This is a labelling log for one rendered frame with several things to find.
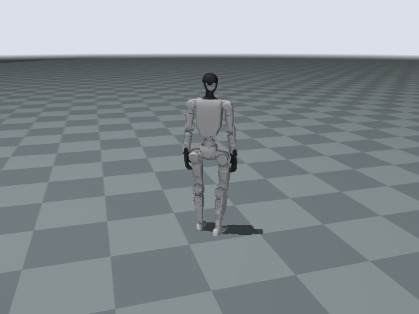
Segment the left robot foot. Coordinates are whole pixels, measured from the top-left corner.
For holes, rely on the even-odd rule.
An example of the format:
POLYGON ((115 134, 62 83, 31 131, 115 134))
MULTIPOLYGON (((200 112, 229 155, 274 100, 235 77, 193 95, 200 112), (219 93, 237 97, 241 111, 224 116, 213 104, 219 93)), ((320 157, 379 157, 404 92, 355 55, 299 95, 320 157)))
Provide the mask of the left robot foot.
POLYGON ((196 230, 201 231, 203 230, 204 226, 207 224, 207 220, 203 219, 203 223, 201 221, 196 224, 196 230))

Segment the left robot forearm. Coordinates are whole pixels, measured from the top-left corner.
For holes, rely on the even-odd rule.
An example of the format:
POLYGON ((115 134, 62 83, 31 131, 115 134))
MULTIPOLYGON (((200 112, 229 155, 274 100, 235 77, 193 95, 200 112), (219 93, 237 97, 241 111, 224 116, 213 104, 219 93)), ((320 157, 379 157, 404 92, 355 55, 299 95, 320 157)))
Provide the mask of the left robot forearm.
POLYGON ((184 148, 185 147, 187 147, 189 151, 191 150, 191 137, 192 137, 192 132, 186 130, 186 124, 185 124, 185 131, 184 131, 184 142, 183 142, 184 147, 183 147, 183 152, 184 152, 184 148))

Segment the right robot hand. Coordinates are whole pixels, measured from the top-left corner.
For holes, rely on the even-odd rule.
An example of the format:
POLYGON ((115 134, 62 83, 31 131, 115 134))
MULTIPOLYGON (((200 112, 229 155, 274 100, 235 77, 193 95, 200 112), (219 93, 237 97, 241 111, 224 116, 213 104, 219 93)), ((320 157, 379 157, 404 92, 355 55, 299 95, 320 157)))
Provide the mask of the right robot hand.
POLYGON ((236 169, 237 169, 237 158, 236 158, 236 156, 237 156, 237 151, 236 151, 236 149, 234 149, 233 151, 232 151, 232 154, 230 153, 230 155, 232 156, 231 157, 231 161, 230 161, 230 164, 232 164, 231 165, 231 168, 229 169, 229 172, 235 172, 236 171, 236 169), (231 171, 230 171, 231 170, 231 171))

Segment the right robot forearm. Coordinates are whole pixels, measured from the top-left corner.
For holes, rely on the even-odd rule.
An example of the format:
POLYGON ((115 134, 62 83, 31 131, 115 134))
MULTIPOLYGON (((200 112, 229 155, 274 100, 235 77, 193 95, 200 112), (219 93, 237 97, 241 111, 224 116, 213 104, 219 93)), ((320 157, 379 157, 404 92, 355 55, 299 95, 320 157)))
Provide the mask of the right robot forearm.
POLYGON ((236 148, 236 132, 235 132, 235 126, 233 125, 233 133, 229 133, 227 135, 228 138, 228 146, 229 146, 229 152, 232 154, 232 151, 234 149, 236 149, 236 151, 238 152, 237 148, 236 148))

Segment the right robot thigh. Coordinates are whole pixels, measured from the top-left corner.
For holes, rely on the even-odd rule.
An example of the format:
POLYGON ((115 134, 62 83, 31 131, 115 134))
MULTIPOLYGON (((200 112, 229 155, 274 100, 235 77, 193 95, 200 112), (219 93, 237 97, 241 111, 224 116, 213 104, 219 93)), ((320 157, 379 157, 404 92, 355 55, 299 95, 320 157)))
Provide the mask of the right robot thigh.
POLYGON ((215 197, 221 199, 221 191, 228 190, 230 180, 230 156, 228 152, 217 149, 216 159, 218 162, 219 187, 215 189, 215 197))

